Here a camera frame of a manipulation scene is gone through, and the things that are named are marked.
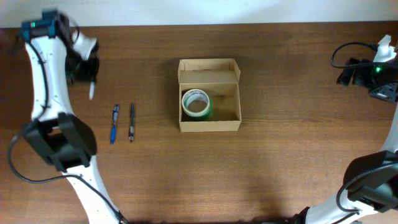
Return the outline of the black and grey marker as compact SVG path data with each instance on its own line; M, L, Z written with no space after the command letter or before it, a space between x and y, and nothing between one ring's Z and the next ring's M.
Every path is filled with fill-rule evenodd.
M95 94L95 85L94 81L90 82L90 89L89 89L89 100L92 100Z

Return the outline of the beige masking tape roll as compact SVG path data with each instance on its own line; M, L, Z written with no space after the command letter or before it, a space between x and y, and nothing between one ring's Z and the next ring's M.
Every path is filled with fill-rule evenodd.
M182 96L182 109L189 117L203 119L210 115L212 102L205 91L191 89Z

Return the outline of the green tape roll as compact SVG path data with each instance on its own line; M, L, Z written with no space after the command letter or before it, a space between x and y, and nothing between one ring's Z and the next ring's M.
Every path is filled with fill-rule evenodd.
M189 96L184 105L187 109L187 114L194 120L203 121L209 118L212 110L211 100L200 94Z

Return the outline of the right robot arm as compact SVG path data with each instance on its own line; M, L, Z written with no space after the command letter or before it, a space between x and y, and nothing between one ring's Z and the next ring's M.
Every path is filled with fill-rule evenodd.
M350 59L337 82L364 87L371 97L397 103L397 58ZM354 223L367 215L397 209L397 118L379 152L354 159L343 185L327 201L306 207L289 223Z

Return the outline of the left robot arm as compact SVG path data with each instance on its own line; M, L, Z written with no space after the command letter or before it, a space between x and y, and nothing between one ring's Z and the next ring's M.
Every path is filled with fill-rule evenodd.
M45 10L40 19L23 21L18 35L29 55L34 86L31 122L16 134L8 152L20 138L61 174L32 180L7 162L13 173L28 183L66 179L76 192L90 223L127 223L112 202L97 165L97 144L93 130L74 114L68 84L89 82L94 95L100 61L96 38L87 37L79 27L56 9Z

